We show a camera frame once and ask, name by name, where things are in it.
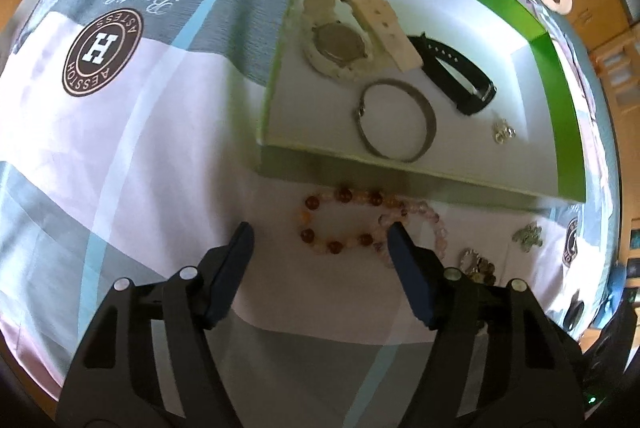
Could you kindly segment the silver metal bangle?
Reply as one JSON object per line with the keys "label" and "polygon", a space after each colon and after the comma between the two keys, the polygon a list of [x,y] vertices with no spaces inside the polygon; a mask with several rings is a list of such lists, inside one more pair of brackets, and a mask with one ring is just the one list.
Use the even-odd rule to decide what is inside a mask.
{"label": "silver metal bangle", "polygon": [[405,164],[423,157],[437,133],[430,101],[412,84],[398,79],[367,84],[354,110],[354,122],[370,154]]}

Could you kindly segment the black wristwatch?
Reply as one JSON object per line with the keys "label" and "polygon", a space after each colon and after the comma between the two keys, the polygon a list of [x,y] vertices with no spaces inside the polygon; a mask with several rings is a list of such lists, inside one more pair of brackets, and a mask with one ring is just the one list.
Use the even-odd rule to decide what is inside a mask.
{"label": "black wristwatch", "polygon": [[424,74],[460,114],[478,114],[495,99],[495,84],[462,53],[425,34],[408,39],[422,58]]}

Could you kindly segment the cream white wristwatch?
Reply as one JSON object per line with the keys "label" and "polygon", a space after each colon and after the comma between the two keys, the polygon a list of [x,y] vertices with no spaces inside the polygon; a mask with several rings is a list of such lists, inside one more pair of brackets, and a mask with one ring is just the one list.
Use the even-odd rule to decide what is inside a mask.
{"label": "cream white wristwatch", "polygon": [[387,0],[304,0],[300,36],[309,64],[337,81],[369,81],[423,66]]}

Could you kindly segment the green silver flower brooch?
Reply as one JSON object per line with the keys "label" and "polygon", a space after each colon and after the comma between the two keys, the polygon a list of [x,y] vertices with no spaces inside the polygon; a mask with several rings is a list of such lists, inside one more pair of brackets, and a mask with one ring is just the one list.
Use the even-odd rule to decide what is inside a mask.
{"label": "green silver flower brooch", "polygon": [[512,242],[518,244],[522,252],[530,252],[535,247],[541,247],[544,244],[542,240],[542,227],[536,222],[526,224],[513,233]]}

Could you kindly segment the plaid pastel bed sheet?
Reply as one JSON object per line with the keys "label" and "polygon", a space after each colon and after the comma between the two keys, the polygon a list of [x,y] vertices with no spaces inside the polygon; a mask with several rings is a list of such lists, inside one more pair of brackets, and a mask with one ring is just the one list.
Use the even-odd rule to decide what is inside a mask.
{"label": "plaid pastel bed sheet", "polygon": [[[49,396],[119,278],[196,266],[242,222],[254,252],[207,332],[238,427],[403,427],[435,334],[411,311],[387,247],[413,243],[474,282],[523,280],[568,325],[599,307],[616,203],[608,120],[561,14],[544,26],[582,138],[581,203],[516,209],[264,176],[259,127],[295,0],[38,0],[1,72],[1,331]],[[542,227],[541,247],[512,235]]]}

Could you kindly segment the green cardboard box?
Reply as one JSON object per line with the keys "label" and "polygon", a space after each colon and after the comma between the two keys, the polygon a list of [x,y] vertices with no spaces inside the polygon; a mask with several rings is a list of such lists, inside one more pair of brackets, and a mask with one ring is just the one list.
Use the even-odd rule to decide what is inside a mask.
{"label": "green cardboard box", "polygon": [[[323,76],[304,57],[303,3],[295,0],[264,99],[260,172],[516,209],[583,202],[587,175],[570,85],[551,36],[529,10],[518,0],[387,1],[404,32],[425,34],[477,65],[495,84],[495,99],[465,116],[422,70],[391,68],[360,82]],[[435,140],[411,164],[370,154],[355,126],[361,91],[387,78],[412,84],[435,111]],[[516,131],[505,144],[492,131],[500,118]]]}

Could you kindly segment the wooden bed footboard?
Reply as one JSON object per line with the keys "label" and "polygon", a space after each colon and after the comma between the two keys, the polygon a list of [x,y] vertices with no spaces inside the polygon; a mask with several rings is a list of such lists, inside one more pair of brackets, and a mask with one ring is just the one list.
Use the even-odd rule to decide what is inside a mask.
{"label": "wooden bed footboard", "polygon": [[623,261],[638,258],[631,233],[639,229],[639,24],[590,53],[615,133],[620,170],[620,247]]}

